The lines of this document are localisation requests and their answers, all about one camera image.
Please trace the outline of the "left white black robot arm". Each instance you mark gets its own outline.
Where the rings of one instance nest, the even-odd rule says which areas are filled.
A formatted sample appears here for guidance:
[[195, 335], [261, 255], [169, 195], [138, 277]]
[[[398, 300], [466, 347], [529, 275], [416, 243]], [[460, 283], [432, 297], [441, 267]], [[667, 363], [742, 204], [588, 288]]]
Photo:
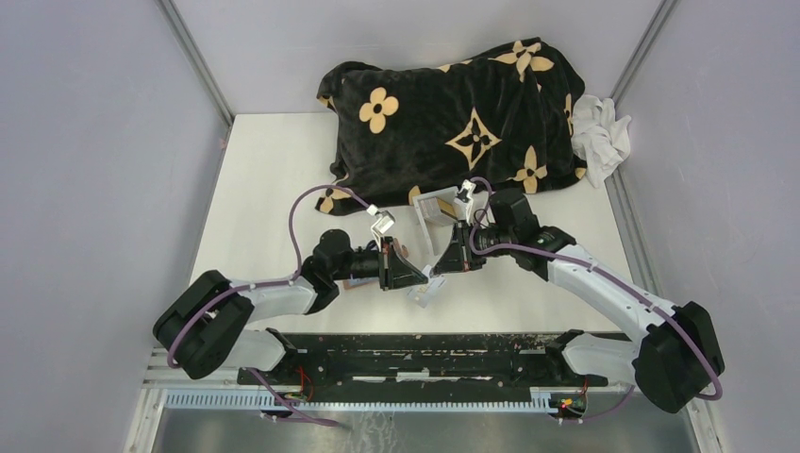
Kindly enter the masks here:
[[169, 366], [191, 379], [225, 366], [255, 368], [274, 383], [286, 383], [297, 369], [291, 346], [277, 331], [256, 331], [250, 324], [325, 310], [339, 296], [339, 284], [351, 279], [372, 279], [383, 291], [428, 282], [393, 237], [354, 248], [345, 231], [330, 229], [295, 280], [246, 282], [204, 272], [158, 318], [153, 336], [167, 350]]

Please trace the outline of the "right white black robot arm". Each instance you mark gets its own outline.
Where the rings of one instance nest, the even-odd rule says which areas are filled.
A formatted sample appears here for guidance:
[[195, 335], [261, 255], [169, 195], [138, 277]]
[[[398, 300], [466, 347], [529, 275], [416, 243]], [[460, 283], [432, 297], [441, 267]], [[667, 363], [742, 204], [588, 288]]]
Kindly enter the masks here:
[[478, 210], [474, 188], [466, 181], [456, 192], [456, 222], [434, 274], [472, 272], [489, 258], [508, 256], [579, 297], [625, 335], [611, 339], [579, 329], [560, 335], [544, 361], [552, 382], [594, 376], [625, 383], [668, 413], [694, 399], [722, 397], [725, 362], [706, 309], [693, 301], [677, 305], [623, 279], [573, 236], [542, 225], [521, 191], [492, 193]]

